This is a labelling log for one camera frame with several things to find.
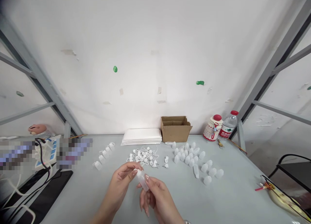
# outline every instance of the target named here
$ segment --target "bottle label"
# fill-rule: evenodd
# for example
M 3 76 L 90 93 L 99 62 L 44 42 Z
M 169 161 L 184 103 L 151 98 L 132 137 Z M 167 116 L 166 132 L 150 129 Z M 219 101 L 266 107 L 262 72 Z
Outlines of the bottle label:
M 224 124 L 222 125 L 219 135 L 223 138 L 229 138 L 229 136 L 231 135 L 232 131 L 234 128 L 230 128 L 225 126 Z

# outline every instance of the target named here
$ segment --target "hand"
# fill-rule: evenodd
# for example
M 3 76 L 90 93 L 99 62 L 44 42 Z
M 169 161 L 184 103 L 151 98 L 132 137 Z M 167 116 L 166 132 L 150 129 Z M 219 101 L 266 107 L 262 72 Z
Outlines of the hand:
M 105 198 L 91 223 L 111 223 L 114 215 L 119 210 L 130 182 L 143 170 L 139 162 L 127 162 L 117 169 L 111 178 Z
M 144 209 L 149 217 L 149 205 L 154 209 L 155 216 L 160 224 L 184 224 L 184 220 L 179 214 L 173 198 L 169 193 L 165 183 L 145 174 L 145 181 L 149 190 L 140 192 L 140 209 Z

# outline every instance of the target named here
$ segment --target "power strip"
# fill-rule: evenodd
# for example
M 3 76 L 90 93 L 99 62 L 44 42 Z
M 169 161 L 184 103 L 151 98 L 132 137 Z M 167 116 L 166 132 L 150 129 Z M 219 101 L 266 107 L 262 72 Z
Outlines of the power strip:
M 57 153 L 56 139 L 53 139 L 51 141 L 46 140 L 46 142 L 44 144 L 41 143 L 41 145 L 42 145 L 42 151 L 43 151 L 42 158 L 43 158 L 44 164 L 46 164 L 47 162 L 50 165 L 56 163 L 56 153 Z M 39 158 L 36 161 L 35 170 L 39 171 L 41 169 L 44 169 L 44 166 L 42 165 L 41 160 Z

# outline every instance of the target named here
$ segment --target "metal shelf frame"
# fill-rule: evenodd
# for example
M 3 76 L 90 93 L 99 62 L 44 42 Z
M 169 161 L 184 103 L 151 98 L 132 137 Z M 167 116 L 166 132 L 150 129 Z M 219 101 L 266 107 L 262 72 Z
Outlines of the metal shelf frame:
M 5 18 L 3 13 L 0 13 L 0 40 L 13 57 L 13 59 L 11 59 L 5 54 L 0 53 L 0 60 L 23 72 L 47 102 L 44 105 L 0 119 L 0 125 L 51 107 L 65 125 L 64 137 L 69 138 L 70 134 L 74 136 L 82 135 L 79 125 L 56 92 L 56 88 L 53 87 L 52 82 L 35 61 L 34 57 L 12 27 L 12 24 Z
M 292 119 L 301 121 L 305 124 L 311 125 L 311 119 L 309 117 L 304 117 L 296 113 L 292 113 L 286 110 L 283 110 L 278 107 L 271 106 L 260 102 L 260 99 L 263 97 L 270 84 L 274 81 L 279 72 L 299 61 L 306 55 L 311 53 L 311 44 L 306 48 L 299 51 L 297 54 L 292 55 L 297 45 L 300 43 L 306 32 L 311 26 L 311 0 L 306 0 L 303 7 L 299 11 L 297 17 L 293 21 L 292 25 L 288 29 L 286 35 L 281 41 L 279 47 L 273 54 L 263 73 L 259 77 L 254 88 L 250 92 L 246 101 L 244 102 L 241 110 L 238 114 L 238 125 L 233 130 L 230 139 L 232 139 L 235 134 L 238 135 L 239 146 L 245 149 L 244 133 L 243 133 L 243 123 L 251 114 L 255 106 L 260 106 L 268 110 L 274 111 L 281 115 L 285 115 Z

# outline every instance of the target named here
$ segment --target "gray table surface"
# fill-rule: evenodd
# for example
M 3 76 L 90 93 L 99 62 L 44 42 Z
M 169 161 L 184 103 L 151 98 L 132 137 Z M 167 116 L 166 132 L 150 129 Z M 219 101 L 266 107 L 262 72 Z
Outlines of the gray table surface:
M 42 221 L 43 224 L 88 223 L 105 196 L 113 172 L 126 162 L 133 149 L 142 147 L 120 146 L 122 136 L 84 138 L 92 138 L 93 146 L 74 166 L 72 177 Z M 237 147 L 230 142 L 225 142 L 225 149 L 220 149 L 216 142 L 208 142 L 202 136 L 189 136 L 188 143 L 191 144 L 193 141 L 196 142 L 197 147 L 200 147 L 200 151 L 206 152 L 205 158 L 198 162 L 199 169 L 211 159 L 213 167 L 224 170 L 224 176 L 221 179 L 214 177 L 209 186 L 203 183 L 206 173 L 200 171 L 200 178 L 196 179 L 193 168 L 181 161 L 178 164 L 174 163 L 174 152 L 171 146 L 164 143 L 144 145 L 144 147 L 153 147 L 152 149 L 156 149 L 157 146 L 157 154 L 159 154 L 157 160 L 159 168 L 144 166 L 145 172 L 167 185 L 184 219 L 192 224 L 293 224 L 293 221 L 304 223 L 300 217 L 293 216 L 276 206 L 265 190 L 254 191 L 262 181 L 260 179 L 262 172 Z M 116 144 L 116 150 L 106 160 L 103 169 L 98 171 L 92 164 L 98 160 L 98 152 L 105 149 L 110 142 Z M 168 169 L 162 167 L 164 157 L 167 155 L 169 156 Z M 150 218 L 140 211 L 140 189 L 135 188 L 137 184 L 136 179 L 130 184 L 113 223 L 157 223 L 153 211 L 150 211 Z

